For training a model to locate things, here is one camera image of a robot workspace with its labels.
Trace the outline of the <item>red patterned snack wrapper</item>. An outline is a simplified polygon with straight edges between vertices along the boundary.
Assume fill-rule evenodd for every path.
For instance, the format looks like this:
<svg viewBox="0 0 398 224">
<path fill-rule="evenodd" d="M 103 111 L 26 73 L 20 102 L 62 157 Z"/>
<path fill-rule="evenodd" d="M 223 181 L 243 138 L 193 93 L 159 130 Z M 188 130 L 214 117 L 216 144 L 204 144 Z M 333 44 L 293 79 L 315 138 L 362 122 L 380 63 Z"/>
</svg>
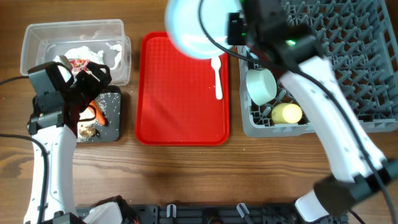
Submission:
<svg viewBox="0 0 398 224">
<path fill-rule="evenodd" d="M 90 60 L 87 59 L 70 59 L 70 63 L 72 65 L 72 73 L 77 74 L 82 70 L 87 71 L 87 65 L 89 62 Z"/>
</svg>

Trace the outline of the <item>white tissue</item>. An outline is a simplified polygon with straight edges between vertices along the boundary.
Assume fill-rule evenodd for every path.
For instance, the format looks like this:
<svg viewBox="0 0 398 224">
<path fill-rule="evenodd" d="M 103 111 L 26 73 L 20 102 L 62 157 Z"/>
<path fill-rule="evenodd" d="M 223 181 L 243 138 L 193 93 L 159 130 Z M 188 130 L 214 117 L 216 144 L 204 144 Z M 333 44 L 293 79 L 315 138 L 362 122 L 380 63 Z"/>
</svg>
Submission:
<svg viewBox="0 0 398 224">
<path fill-rule="evenodd" d="M 105 56 L 114 56 L 114 63 L 113 66 L 110 68 L 110 70 L 115 70 L 119 67 L 119 64 L 121 63 L 121 53 L 122 53 L 122 45 L 121 44 L 116 44 L 116 45 L 111 45 L 109 43 L 105 43 L 106 46 L 109 48 L 109 51 L 105 52 L 105 50 L 99 50 L 97 52 L 94 52 L 87 46 L 82 46 L 79 48 L 74 48 L 68 50 L 64 56 L 66 56 L 69 60 L 70 59 L 87 59 L 90 60 L 91 62 L 98 63 L 98 64 L 105 64 Z"/>
</svg>

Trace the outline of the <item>orange carrot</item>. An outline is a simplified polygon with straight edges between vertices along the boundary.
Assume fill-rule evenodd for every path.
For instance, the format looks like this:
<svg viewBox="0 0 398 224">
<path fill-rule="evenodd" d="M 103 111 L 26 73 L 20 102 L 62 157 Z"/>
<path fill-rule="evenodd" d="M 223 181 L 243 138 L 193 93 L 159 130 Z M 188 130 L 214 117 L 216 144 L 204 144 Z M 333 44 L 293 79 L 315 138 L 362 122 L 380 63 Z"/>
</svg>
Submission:
<svg viewBox="0 0 398 224">
<path fill-rule="evenodd" d="M 102 126 L 107 125 L 107 120 L 106 120 L 101 108 L 96 104 L 95 100 L 90 102 L 88 109 L 94 114 L 96 121 L 100 125 L 102 125 Z"/>
</svg>

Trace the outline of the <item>white plastic spoon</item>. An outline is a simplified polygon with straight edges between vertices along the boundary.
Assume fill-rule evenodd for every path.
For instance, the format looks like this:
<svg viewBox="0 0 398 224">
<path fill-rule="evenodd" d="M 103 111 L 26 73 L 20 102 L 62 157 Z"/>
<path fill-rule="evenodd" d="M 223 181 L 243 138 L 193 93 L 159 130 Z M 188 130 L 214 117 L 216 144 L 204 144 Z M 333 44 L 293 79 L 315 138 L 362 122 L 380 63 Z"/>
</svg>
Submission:
<svg viewBox="0 0 398 224">
<path fill-rule="evenodd" d="M 221 60 L 219 57 L 213 57 L 211 59 L 211 67 L 215 73 L 215 95 L 217 100 L 223 99 L 223 91 L 221 86 L 220 68 Z"/>
</svg>

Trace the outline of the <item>brown food scrap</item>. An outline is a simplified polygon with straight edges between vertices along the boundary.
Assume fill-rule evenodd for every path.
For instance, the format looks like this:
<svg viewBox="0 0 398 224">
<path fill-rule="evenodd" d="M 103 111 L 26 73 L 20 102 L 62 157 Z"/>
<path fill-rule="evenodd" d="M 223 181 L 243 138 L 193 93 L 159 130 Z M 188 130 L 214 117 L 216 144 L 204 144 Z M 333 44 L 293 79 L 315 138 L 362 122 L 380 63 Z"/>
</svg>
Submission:
<svg viewBox="0 0 398 224">
<path fill-rule="evenodd" d="M 78 132 L 82 138 L 90 138 L 96 135 L 96 129 L 93 126 L 82 126 Z"/>
</svg>

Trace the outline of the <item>light blue round plate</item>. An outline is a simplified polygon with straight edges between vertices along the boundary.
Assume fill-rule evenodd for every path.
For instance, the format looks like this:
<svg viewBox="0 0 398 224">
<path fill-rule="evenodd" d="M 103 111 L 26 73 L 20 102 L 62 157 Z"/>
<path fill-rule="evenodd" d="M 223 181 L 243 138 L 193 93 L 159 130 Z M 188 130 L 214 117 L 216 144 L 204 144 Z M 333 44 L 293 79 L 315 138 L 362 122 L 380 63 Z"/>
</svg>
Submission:
<svg viewBox="0 0 398 224">
<path fill-rule="evenodd" d="M 198 16 L 215 42 L 226 49 L 229 14 L 239 12 L 238 0 L 169 0 L 165 10 L 165 29 L 174 46 L 183 54 L 196 59 L 211 59 L 224 52 L 212 44 L 203 33 Z"/>
</svg>

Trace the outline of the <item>mint green bowl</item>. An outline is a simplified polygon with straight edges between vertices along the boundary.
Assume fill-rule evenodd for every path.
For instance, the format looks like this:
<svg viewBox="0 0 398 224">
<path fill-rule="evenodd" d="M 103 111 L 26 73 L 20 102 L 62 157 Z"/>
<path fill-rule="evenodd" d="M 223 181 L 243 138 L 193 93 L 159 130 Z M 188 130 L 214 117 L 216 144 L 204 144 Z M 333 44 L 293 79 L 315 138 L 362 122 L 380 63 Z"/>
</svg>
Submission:
<svg viewBox="0 0 398 224">
<path fill-rule="evenodd" d="M 277 83 L 268 69 L 250 69 L 246 74 L 246 87 L 256 105 L 264 105 L 276 97 Z"/>
</svg>

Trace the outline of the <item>yellow plastic cup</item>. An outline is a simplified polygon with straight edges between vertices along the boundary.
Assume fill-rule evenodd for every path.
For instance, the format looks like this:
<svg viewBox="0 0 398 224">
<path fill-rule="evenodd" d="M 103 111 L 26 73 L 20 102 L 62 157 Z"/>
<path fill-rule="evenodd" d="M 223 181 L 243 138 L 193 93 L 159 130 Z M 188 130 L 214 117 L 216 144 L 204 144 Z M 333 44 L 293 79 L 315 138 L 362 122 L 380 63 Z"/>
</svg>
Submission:
<svg viewBox="0 0 398 224">
<path fill-rule="evenodd" d="M 275 124 L 298 123 L 302 119 L 302 116 L 301 107 L 294 103 L 278 104 L 271 112 L 271 118 Z"/>
</svg>

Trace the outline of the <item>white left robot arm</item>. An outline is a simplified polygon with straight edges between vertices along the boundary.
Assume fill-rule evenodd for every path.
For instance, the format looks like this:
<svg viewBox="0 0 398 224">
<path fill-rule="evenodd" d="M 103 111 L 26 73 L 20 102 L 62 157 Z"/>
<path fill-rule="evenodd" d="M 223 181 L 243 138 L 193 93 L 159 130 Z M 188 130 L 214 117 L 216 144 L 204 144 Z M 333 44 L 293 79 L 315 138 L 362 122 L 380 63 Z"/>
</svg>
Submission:
<svg viewBox="0 0 398 224">
<path fill-rule="evenodd" d="M 34 146 L 32 192 L 24 223 L 138 223 L 121 196 L 94 204 L 85 218 L 73 199 L 73 154 L 80 114 L 111 82 L 106 65 L 88 63 L 77 75 L 61 62 L 28 71 L 36 95 L 27 123 Z"/>
</svg>

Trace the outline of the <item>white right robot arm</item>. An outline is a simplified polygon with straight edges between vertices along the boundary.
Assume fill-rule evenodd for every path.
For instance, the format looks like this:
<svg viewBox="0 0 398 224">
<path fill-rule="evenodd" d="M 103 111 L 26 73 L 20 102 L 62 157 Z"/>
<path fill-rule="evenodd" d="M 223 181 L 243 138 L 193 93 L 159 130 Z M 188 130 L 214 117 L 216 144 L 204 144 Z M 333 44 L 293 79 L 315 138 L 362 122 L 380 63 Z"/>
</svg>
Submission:
<svg viewBox="0 0 398 224">
<path fill-rule="evenodd" d="M 387 159 L 369 139 L 335 78 L 313 29 L 291 26 L 277 1 L 241 1 L 232 13 L 228 43 L 245 45 L 251 61 L 282 70 L 279 80 L 297 101 L 320 139 L 330 176 L 295 201 L 301 219 L 316 222 L 341 215 L 397 180 L 397 161 Z"/>
</svg>

